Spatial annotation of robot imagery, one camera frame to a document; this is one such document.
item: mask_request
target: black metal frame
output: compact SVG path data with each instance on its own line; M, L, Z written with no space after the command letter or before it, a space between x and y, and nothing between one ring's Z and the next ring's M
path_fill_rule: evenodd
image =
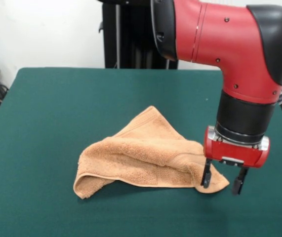
M178 61L169 61L157 51L149 0L103 2L107 2L102 6L106 68L178 68Z

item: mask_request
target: towel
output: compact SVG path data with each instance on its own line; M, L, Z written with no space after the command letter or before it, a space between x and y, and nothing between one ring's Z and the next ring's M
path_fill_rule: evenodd
M139 187L196 188L201 193L228 186L212 165L210 185L202 187L204 163L203 146L186 140L150 106L120 132L82 152L73 188L84 199L115 180Z

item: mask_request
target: green table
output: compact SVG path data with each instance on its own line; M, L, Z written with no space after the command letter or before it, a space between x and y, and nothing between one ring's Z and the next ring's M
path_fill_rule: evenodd
M231 186L139 188L115 182L89 199L73 192L77 161L91 143L154 105L188 139L215 123L220 72L22 69L0 108L0 237L280 237L282 111L267 135L271 154L242 195ZM216 167L230 181L238 169Z

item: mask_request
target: black joint cap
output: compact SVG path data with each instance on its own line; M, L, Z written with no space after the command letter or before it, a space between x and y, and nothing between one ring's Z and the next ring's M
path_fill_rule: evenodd
M176 61L174 0L151 0L151 12L155 44L159 53L166 59Z
M282 6L248 5L247 8L257 22L269 74L282 85Z

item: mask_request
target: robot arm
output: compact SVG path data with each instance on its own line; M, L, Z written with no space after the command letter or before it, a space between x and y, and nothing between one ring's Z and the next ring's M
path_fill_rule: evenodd
M240 194L248 168L261 167L269 153L264 134L282 90L282 7L152 0L151 9L161 55L223 73L216 124L204 139L201 185L208 187L215 159L241 167L233 186Z

